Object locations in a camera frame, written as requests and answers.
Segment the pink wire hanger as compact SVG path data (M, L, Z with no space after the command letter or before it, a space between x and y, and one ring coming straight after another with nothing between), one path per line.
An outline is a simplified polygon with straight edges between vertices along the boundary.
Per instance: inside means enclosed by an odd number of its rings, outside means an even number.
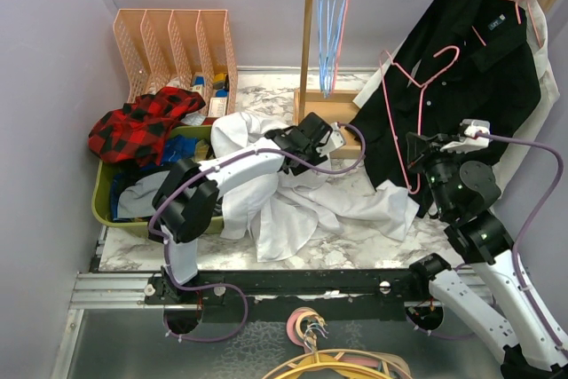
M437 51L433 55L433 58L434 59L438 58L442 54L447 53L447 52L451 52L453 54L453 57L450 60L449 64L447 66L441 68L439 71L437 71L436 74L431 76L424 83L418 83L412 77L412 75L409 72L407 72L394 59L394 57L392 56L392 54L389 51L383 50L379 54L381 86L383 88L383 98L384 98L384 104L385 104L385 108L386 108L388 122L389 122L389 125L390 125L390 133L391 133L391 136L392 136L392 141L393 141L393 144L394 144L394 147L395 147L396 155L398 157L398 163L399 163L400 170L402 172L402 176L403 176L403 179L404 179L404 182L405 182L405 186L406 186L406 189L407 189L407 191L410 195L414 195L414 194L419 193L419 191L421 189L421 178L420 178L419 173L416 173L416 185L412 186L410 179L408 177L406 165L403 161L403 156L402 156L400 146L399 146L399 142L398 142L398 135L397 135L397 132L396 132L396 127L395 127L395 124L394 124L394 121L393 121L393 116L392 116L392 113L391 113L391 104L390 104L389 95L388 95L388 91L387 91L387 85L386 85L386 82L385 82L386 72L383 70L383 56L386 56L390 60L390 66L391 67L397 68L399 70L399 72L402 73L411 84L413 84L415 87L417 87L420 90L420 97L419 97L419 101L418 101L418 114L417 114L417 133L418 133L419 136L421 136L422 135L422 110L423 110L423 100L424 100L425 92L432 83L434 83L442 74L444 74L447 70L449 70L454 65L454 63L458 60L458 58L460 56L461 50L456 45L448 45L448 46L444 47L443 49L441 49L440 51Z

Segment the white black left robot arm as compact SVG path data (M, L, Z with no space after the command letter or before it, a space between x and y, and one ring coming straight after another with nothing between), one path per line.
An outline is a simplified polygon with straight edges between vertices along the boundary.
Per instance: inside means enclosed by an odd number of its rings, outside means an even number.
M299 124L268 130L257 142L204 162L180 160L157 190L148 232L162 239L165 292L177 303L195 295L197 239L209 228L217 201L255 178L320 170L327 156L344 145L338 123L314 113Z

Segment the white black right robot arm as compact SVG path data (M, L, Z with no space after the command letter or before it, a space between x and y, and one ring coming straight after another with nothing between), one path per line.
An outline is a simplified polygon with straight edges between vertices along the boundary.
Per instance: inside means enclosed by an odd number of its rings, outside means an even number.
M505 378L565 378L567 334L523 267L516 240L490 208L500 198L491 166L464 161L487 147L492 135L475 127L461 135L406 135L407 167L425 177L452 248L484 282L497 305L471 290L438 254L411 264L409 293L434 297L485 344Z

